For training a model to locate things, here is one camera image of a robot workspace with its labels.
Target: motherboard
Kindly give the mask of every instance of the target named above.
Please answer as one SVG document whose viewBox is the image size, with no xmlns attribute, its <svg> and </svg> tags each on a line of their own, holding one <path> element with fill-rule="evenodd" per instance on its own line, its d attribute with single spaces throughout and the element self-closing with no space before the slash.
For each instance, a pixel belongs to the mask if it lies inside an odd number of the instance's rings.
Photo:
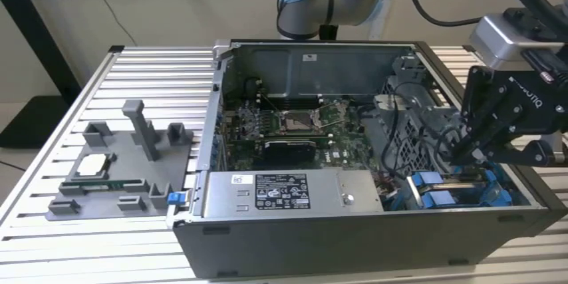
<svg viewBox="0 0 568 284">
<path fill-rule="evenodd" d="M 347 99 L 283 100 L 265 96 L 223 112 L 226 169 L 378 171 L 359 124 L 365 105 Z"/>
</svg>

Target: white label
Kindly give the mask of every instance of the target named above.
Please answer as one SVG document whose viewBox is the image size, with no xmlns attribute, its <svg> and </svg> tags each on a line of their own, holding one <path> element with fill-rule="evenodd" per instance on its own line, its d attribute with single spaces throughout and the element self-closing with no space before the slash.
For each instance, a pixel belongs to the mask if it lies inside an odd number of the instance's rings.
<svg viewBox="0 0 568 284">
<path fill-rule="evenodd" d="M 310 54 L 310 55 L 303 55 L 303 56 L 301 57 L 301 60 L 302 60 L 302 61 L 317 61 L 317 55 L 313 55 L 313 54 Z"/>
<path fill-rule="evenodd" d="M 253 177 L 254 176 L 251 174 L 233 174 L 231 179 L 230 179 L 230 183 L 231 184 L 251 184 Z"/>
</svg>

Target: gray plastic post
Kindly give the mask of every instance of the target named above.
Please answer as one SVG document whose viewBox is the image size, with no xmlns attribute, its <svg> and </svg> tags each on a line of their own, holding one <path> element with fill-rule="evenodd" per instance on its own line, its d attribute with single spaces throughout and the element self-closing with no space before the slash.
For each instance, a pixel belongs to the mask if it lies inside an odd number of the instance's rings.
<svg viewBox="0 0 568 284">
<path fill-rule="evenodd" d="M 147 161 L 155 161 L 159 154 L 154 147 L 154 132 L 143 119 L 143 102 L 141 100 L 126 100 L 122 105 L 122 113 L 131 121 L 137 140 L 145 153 Z"/>
</svg>

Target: blue latch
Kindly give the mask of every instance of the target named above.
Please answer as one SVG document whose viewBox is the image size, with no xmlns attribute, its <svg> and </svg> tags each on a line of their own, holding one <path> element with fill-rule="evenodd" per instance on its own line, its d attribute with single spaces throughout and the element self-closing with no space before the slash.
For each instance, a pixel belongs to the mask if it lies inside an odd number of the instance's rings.
<svg viewBox="0 0 568 284">
<path fill-rule="evenodd" d="M 181 206 L 185 204 L 185 192 L 171 192 L 167 195 L 167 205 Z"/>
</svg>

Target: aluminum extrusion table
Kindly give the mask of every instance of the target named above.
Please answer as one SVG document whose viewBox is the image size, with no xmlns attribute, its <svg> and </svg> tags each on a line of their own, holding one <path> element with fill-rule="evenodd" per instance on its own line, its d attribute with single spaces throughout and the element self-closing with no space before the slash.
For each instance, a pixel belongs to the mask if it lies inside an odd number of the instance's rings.
<svg viewBox="0 0 568 284">
<path fill-rule="evenodd" d="M 478 59 L 461 47 L 431 49 L 463 84 L 467 68 L 479 64 Z M 165 129 L 169 122 L 182 122 L 194 131 L 185 176 L 185 185 L 191 185 L 213 75 L 210 61 L 210 48 L 126 47 L 121 53 L 107 53 L 0 207 L 0 283 L 206 283 L 194 278 L 165 227 L 165 217 L 49 222 L 43 212 L 78 156 L 87 121 L 105 120 L 110 130 L 131 129 L 121 112 L 126 98 L 143 99 L 143 116 L 157 129 Z M 530 138 L 522 137 L 513 144 L 522 146 Z M 535 171 L 568 205 L 568 170 Z M 568 283 L 568 218 L 537 237 L 509 241 L 474 267 L 255 279 L 246 283 L 417 281 Z"/>
</svg>

